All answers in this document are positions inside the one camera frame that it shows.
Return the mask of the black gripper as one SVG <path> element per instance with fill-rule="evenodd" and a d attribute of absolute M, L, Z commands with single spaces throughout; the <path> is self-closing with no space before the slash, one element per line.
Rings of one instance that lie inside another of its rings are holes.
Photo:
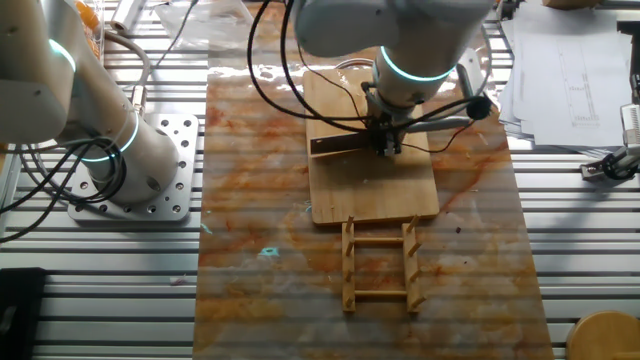
<path fill-rule="evenodd" d="M 394 116 L 384 111 L 368 115 L 368 138 L 376 153 L 394 156 L 402 153 L 404 130 Z"/>

